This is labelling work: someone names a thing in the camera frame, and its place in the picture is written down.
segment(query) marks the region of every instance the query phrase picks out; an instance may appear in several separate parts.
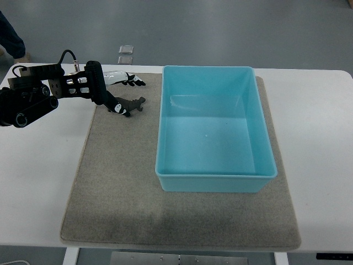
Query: gray floor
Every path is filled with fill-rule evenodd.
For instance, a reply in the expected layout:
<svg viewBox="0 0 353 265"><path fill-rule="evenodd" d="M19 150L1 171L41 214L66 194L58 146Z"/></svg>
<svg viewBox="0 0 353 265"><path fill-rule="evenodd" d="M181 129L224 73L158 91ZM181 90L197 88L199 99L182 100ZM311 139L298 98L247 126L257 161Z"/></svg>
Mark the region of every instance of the gray floor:
<svg viewBox="0 0 353 265"><path fill-rule="evenodd" d="M71 49L81 63L116 64L120 45L133 45L134 65L246 65L353 75L353 9L347 0L0 0L0 9L32 62L56 63ZM1 79L12 63L8 54L0 57ZM98 264L92 260L82 264Z"/></svg>

